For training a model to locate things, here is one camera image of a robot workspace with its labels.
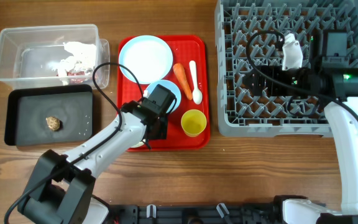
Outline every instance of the white plate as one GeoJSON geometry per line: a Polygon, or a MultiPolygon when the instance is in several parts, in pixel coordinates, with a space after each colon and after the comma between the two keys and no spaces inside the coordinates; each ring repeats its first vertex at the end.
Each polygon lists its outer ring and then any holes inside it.
{"type": "MultiPolygon", "coordinates": [[[[165,41],[151,35],[142,35],[128,41],[119,54],[118,62],[129,68],[140,84],[163,79],[172,68],[173,55],[165,41]]],[[[132,82],[132,75],[121,68],[122,74],[132,82]]]]}

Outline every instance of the carrot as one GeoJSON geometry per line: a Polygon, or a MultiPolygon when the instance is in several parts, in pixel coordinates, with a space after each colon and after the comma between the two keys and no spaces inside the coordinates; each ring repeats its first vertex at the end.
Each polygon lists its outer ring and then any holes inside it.
{"type": "Polygon", "coordinates": [[[173,66],[173,72],[174,72],[175,76],[177,77],[177,79],[179,81],[179,84],[181,85],[181,87],[185,91],[186,97],[189,100],[192,100],[193,99],[193,94],[191,93],[190,86],[187,83],[185,69],[183,68],[183,65],[181,63],[176,63],[173,66]]]}

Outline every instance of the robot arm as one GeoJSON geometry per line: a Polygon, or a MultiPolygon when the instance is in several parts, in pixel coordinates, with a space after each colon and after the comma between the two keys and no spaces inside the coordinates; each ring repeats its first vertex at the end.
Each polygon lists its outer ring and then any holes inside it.
{"type": "MultiPolygon", "coordinates": [[[[344,103],[358,114],[358,97],[349,97],[344,103]]],[[[334,134],[341,171],[342,210],[330,210],[306,199],[288,199],[282,205],[283,220],[288,224],[332,223],[332,217],[321,216],[322,213],[340,216],[337,218],[358,215],[358,123],[335,103],[328,104],[324,112],[334,134]]]]}
{"type": "Polygon", "coordinates": [[[348,68],[346,45],[347,34],[340,30],[324,30],[311,38],[311,68],[299,68],[290,62],[299,60],[300,46],[294,38],[285,37],[282,47],[285,68],[258,66],[265,76],[291,85],[287,88],[277,82],[257,75],[255,70],[246,74],[243,84],[249,87],[255,96],[262,96],[267,90],[270,96],[297,96],[294,89],[308,90],[314,95],[324,95],[319,105],[324,108],[325,117],[330,124],[336,143],[339,168],[342,179],[342,211],[335,212],[315,205],[306,199],[288,199],[278,204],[281,207],[282,220],[288,224],[331,223],[330,213],[341,215],[337,218],[356,218],[358,216],[358,120],[348,110],[338,104],[325,101],[326,98],[338,99],[358,116],[358,68],[348,68]]]}
{"type": "MultiPolygon", "coordinates": [[[[34,223],[102,223],[109,214],[108,205],[92,196],[94,183],[99,175],[108,168],[123,152],[143,138],[165,139],[167,136],[167,110],[175,101],[175,95],[161,85],[157,85],[142,103],[132,101],[121,108],[121,128],[111,139],[88,154],[85,159],[55,181],[70,183],[67,191],[47,181],[18,205],[18,211],[34,223]]],[[[117,118],[97,135],[84,144],[58,155],[49,150],[37,161],[27,183],[25,192],[48,177],[56,170],[71,162],[107,139],[119,126],[117,118]]]]}

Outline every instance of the wood grain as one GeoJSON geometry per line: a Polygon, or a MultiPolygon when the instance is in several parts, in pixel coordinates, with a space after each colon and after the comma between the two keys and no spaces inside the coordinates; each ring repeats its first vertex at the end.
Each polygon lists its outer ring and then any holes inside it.
{"type": "MultiPolygon", "coordinates": [[[[216,0],[3,1],[0,31],[6,27],[96,24],[117,46],[130,35],[196,34],[207,47],[211,141],[199,151],[125,153],[102,174],[94,194],[113,204],[268,202],[274,195],[298,194],[339,209],[341,179],[332,139],[310,136],[224,138],[218,131],[217,55],[214,45],[216,0]]],[[[116,98],[116,73],[105,89],[116,98]]],[[[37,158],[47,149],[63,152],[80,142],[32,147],[4,144],[7,97],[0,83],[0,223],[22,193],[37,158]]],[[[113,119],[111,106],[96,95],[94,123],[99,131],[113,119]]],[[[28,223],[16,211],[11,223],[28,223]]]]}

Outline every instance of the gray dish rack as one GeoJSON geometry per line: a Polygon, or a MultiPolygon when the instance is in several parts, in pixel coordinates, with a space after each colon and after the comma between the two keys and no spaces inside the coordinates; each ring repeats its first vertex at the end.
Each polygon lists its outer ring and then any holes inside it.
{"type": "MultiPolygon", "coordinates": [[[[253,96],[242,84],[251,71],[247,40],[261,30],[295,33],[308,61],[310,34],[314,30],[345,29],[349,66],[358,67],[358,0],[219,0],[215,9],[215,44],[218,51],[218,125],[230,137],[274,137],[280,134],[319,134],[332,137],[319,110],[311,118],[295,118],[287,110],[290,96],[253,96]]],[[[256,65],[281,65],[274,35],[260,36],[252,48],[256,65]]],[[[310,114],[317,99],[294,100],[292,113],[310,114]]]]}

